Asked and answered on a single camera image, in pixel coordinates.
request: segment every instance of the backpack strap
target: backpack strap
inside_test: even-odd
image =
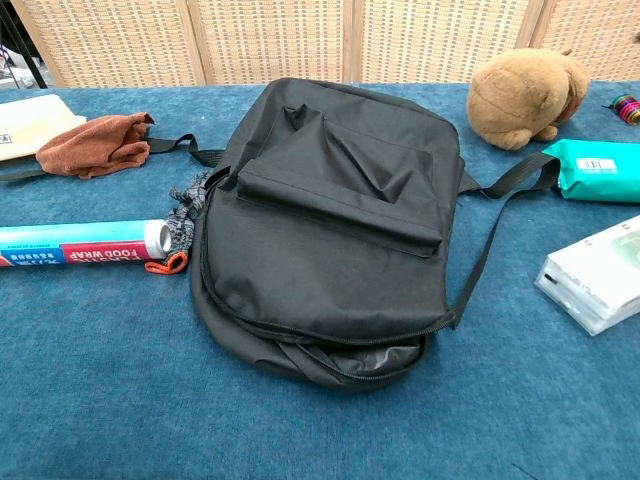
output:
[[[519,190],[509,196],[507,201],[502,206],[498,217],[496,218],[491,231],[485,241],[484,248],[480,253],[480,256],[476,260],[476,264],[473,266],[467,281],[462,288],[462,292],[458,296],[456,303],[453,307],[453,312],[455,314],[455,320],[453,324],[453,328],[457,327],[460,323],[460,319],[464,314],[464,310],[469,302],[469,298],[471,298],[471,293],[475,288],[478,280],[482,276],[482,271],[484,270],[484,266],[487,263],[487,258],[489,256],[489,250],[491,249],[491,244],[493,243],[493,238],[496,234],[496,229],[498,227],[498,222],[500,221],[500,217],[505,210],[505,207],[511,200],[515,200],[516,198],[525,195],[527,193],[539,192],[542,190],[546,190],[548,188],[552,188],[557,186],[558,176],[560,174],[560,160],[556,157],[552,157],[545,153],[534,153],[526,157],[522,162],[515,165],[509,171],[507,171],[502,177],[498,179],[493,185],[487,188],[482,188],[469,174],[466,172],[463,173],[463,177],[460,184],[460,193],[467,192],[479,192],[486,195],[489,198],[500,198],[512,191],[516,188],[523,180],[528,178],[532,173],[540,170],[540,176],[536,183],[527,189]]]
[[[218,162],[222,158],[222,154],[224,150],[199,150],[198,142],[196,141],[196,137],[193,133],[186,133],[177,140],[165,140],[161,138],[143,138],[149,146],[151,150],[149,151],[149,155],[154,155],[157,153],[167,153],[176,150],[180,144],[189,140],[189,146],[187,147],[187,151],[191,154],[193,158],[195,158],[198,162],[200,162],[205,167],[216,167]],[[25,155],[23,157],[13,158],[7,160],[7,162],[30,162],[30,163],[38,163],[36,160],[35,154]],[[7,173],[4,175],[0,175],[0,182],[13,182],[16,180],[26,180],[28,178],[39,177],[41,175],[50,175],[45,172],[41,168],[36,170],[24,170],[13,173]]]

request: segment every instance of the brown cloth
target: brown cloth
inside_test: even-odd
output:
[[[36,160],[45,172],[83,179],[139,167],[149,156],[143,137],[153,123],[144,112],[99,117],[51,139]]]

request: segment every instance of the stuffed animal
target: stuffed animal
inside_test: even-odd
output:
[[[519,48],[480,66],[467,98],[471,128],[504,150],[553,140],[589,86],[589,73],[570,53]]]

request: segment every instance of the wicker screen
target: wicker screen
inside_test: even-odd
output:
[[[516,45],[529,4],[361,1],[359,80],[365,82],[467,82],[478,64]]]
[[[204,84],[186,0],[13,0],[56,84]]]
[[[211,84],[343,80],[343,0],[189,2]]]
[[[541,46],[582,60],[596,80],[640,80],[638,0],[558,0]]]

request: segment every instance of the blue carpet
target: blue carpet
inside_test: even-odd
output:
[[[506,153],[466,123],[466,85],[371,85],[459,129],[468,170],[497,179]],[[260,86],[55,90],[90,118],[137,111],[151,133],[221,148]],[[0,102],[49,92],[3,91]],[[640,142],[602,105],[640,83],[596,83],[561,136]],[[83,181],[0,185],[0,225],[164,218],[204,170],[187,153]],[[453,300],[501,202],[461,198]],[[589,337],[534,286],[545,255],[640,208],[523,198],[503,216],[461,326],[412,374],[349,396],[259,372],[194,317],[188,275],[140,264],[0,272],[0,477],[623,479],[640,458],[640,319]]]

